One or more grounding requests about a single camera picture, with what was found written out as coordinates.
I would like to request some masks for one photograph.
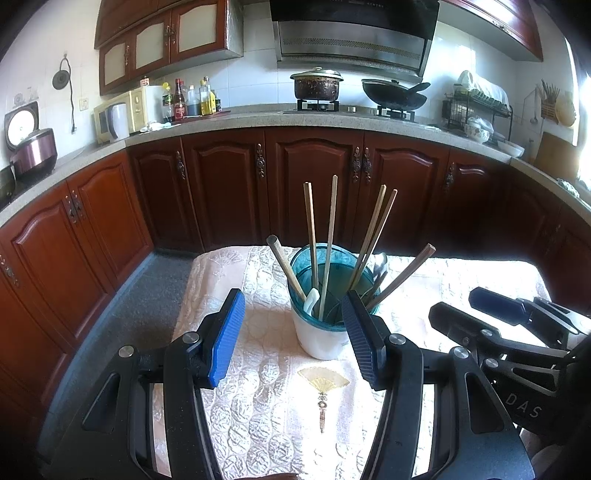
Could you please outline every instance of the bowl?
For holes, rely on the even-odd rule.
[[[520,156],[522,156],[523,152],[525,151],[525,148],[520,147],[519,145],[509,142],[507,140],[499,140],[497,145],[499,147],[499,150],[501,150],[503,153],[511,155],[511,157],[515,158],[520,158]]]
[[[464,124],[464,132],[470,140],[478,143],[484,143],[491,137],[490,132],[470,124]]]

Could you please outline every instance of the floor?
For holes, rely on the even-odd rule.
[[[76,410],[123,345],[139,350],[172,340],[193,258],[150,255],[130,276],[72,360],[50,406],[37,450],[51,460]]]

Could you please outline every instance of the upper cabinet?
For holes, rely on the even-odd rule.
[[[123,12],[135,3],[141,4],[137,11]],[[137,86],[136,81],[144,75],[161,76],[243,55],[238,0],[127,0],[117,7],[111,4],[103,0],[96,32],[101,95]]]
[[[529,0],[444,0],[438,20],[480,38],[513,60],[544,60]]]

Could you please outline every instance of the ceramic bowl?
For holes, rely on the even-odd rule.
[[[491,137],[490,132],[470,124],[464,124],[464,132],[470,140],[478,143],[484,143]]]

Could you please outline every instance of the cutting board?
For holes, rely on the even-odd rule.
[[[572,143],[544,132],[534,167],[555,179],[564,179],[574,184],[579,172],[579,154],[579,149]]]

